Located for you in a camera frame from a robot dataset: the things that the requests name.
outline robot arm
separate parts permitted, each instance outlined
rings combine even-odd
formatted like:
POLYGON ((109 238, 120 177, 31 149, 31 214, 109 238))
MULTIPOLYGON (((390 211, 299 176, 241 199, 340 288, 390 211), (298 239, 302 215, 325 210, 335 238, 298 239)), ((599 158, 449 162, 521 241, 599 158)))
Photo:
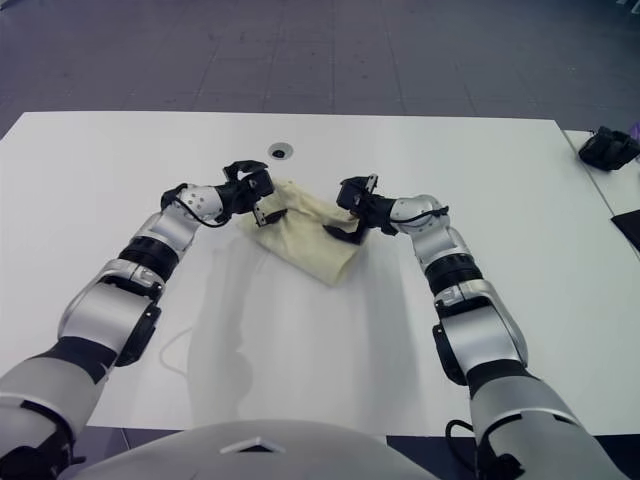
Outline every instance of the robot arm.
POLYGON ((232 214, 253 211, 263 226, 284 214, 260 211, 260 199, 273 193, 265 164, 236 162, 224 173, 221 186, 182 184, 166 192, 161 211, 71 301, 58 342, 0 379, 0 478, 56 478, 77 463, 73 444, 109 373, 144 352, 165 283, 201 225, 220 227, 232 214))
POLYGON ((626 478, 558 394, 526 370, 524 336, 450 226, 448 207, 429 195, 375 195, 376 183, 376 175, 342 182, 337 203, 360 219, 355 234, 325 228, 355 243, 375 227, 411 237, 434 295, 440 362, 450 380, 469 387, 478 478, 626 478))

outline white table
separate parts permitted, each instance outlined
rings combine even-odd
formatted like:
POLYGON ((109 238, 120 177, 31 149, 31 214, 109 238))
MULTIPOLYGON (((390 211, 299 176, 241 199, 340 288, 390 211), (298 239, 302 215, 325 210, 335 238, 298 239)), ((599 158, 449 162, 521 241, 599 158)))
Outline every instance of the white table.
MULTIPOLYGON (((224 165, 268 161, 277 141, 295 153, 269 161, 271 174, 325 200, 341 179, 376 172, 383 194, 428 192, 450 205, 527 337, 532 372, 592 433, 640 431, 640 265, 546 120, 25 114, 0 142, 0 373, 51 346, 68 300, 165 189, 222 182, 224 165)), ((161 306, 148 351, 111 376, 92 425, 191 427, 179 372, 198 319, 212 361, 190 375, 209 375, 218 392, 211 421, 305 418, 442 435, 447 420, 468 418, 467 390, 437 359, 431 294, 406 237, 373 233, 347 282, 329 289, 233 225, 200 231, 161 306)))

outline beige cloth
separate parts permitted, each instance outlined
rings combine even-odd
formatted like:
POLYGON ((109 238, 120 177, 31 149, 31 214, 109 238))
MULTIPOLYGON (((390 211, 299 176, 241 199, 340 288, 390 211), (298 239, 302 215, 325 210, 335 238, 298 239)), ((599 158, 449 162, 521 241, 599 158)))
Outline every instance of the beige cloth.
POLYGON ((280 258, 304 270, 327 285, 344 276, 358 245, 336 240, 322 225, 334 225, 353 232, 358 221, 346 210, 306 193, 291 180, 273 180, 275 193, 262 199, 260 208, 269 214, 288 209, 273 225, 258 228, 253 214, 244 215, 240 228, 280 258))

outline floor tile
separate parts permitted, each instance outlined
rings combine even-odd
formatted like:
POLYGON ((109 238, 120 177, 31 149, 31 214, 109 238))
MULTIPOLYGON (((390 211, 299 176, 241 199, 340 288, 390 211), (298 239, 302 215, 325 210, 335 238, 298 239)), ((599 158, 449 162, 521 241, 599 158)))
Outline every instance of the floor tile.
POLYGON ((459 72, 472 100, 533 100, 527 85, 510 65, 461 66, 459 72))
POLYGON ((202 83, 202 91, 264 94, 269 68, 268 62, 214 60, 202 83))
POLYGON ((435 117, 474 117, 475 110, 466 99, 405 98, 404 108, 407 115, 435 117))
POLYGON ((280 95, 267 96, 264 103, 267 113, 328 114, 333 112, 329 95, 280 95))
POLYGON ((275 45, 273 42, 236 41, 225 39, 216 51, 216 60, 271 60, 275 45))
POLYGON ((526 100, 477 100, 472 99, 478 117, 496 118, 549 118, 548 109, 526 100))
POLYGON ((177 433, 175 430, 153 430, 144 428, 125 428, 124 432, 129 446, 132 449, 177 433))
POLYGON ((280 42, 276 52, 276 63, 282 62, 326 62, 333 60, 333 47, 319 42, 280 42))
POLYGON ((141 91, 127 97, 123 110, 141 111, 189 111, 196 98, 196 92, 169 93, 141 91))
POLYGON ((269 93, 331 95, 333 66, 327 62, 276 63, 271 70, 269 93))
POLYGON ((399 98, 339 98, 334 112, 339 115, 404 115, 399 98))
POLYGON ((392 97, 400 91, 394 66, 389 63, 338 63, 335 66, 335 93, 342 97, 392 97))
POLYGON ((448 62, 398 65, 398 77, 405 97, 468 98, 462 76, 448 62))
POLYGON ((257 93, 201 93, 196 98, 193 110, 196 112, 243 112, 262 111, 264 96, 257 93))
POLYGON ((78 436, 74 454, 76 457, 86 457, 87 461, 69 467, 58 476, 58 479, 70 480, 81 470, 127 450, 119 428, 85 427, 78 436))

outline black band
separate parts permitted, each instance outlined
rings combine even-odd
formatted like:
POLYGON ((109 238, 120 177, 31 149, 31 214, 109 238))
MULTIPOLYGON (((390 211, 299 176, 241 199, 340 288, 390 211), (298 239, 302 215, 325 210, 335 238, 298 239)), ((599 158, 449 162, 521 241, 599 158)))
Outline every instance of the black band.
POLYGON ((151 237, 136 237, 118 258, 129 260, 157 273, 165 282, 169 280, 180 259, 167 244, 151 237))
POLYGON ((491 380, 502 377, 530 377, 536 379, 536 377, 527 372, 524 365, 517 360, 495 360, 493 362, 482 363, 467 372, 467 383, 469 385, 471 398, 473 399, 473 396, 480 390, 480 387, 491 380))
POLYGON ((89 374, 93 383, 98 383, 116 359, 110 348, 79 337, 62 337, 50 350, 34 358, 57 358, 73 363, 89 374))
POLYGON ((54 480, 74 461, 73 432, 60 415, 47 407, 25 400, 20 404, 20 408, 45 417, 56 428, 38 447, 17 447, 2 457, 0 459, 0 478, 7 480, 54 480))
POLYGON ((482 278, 473 257, 463 253, 439 258, 426 268, 424 274, 434 295, 467 280, 482 278))

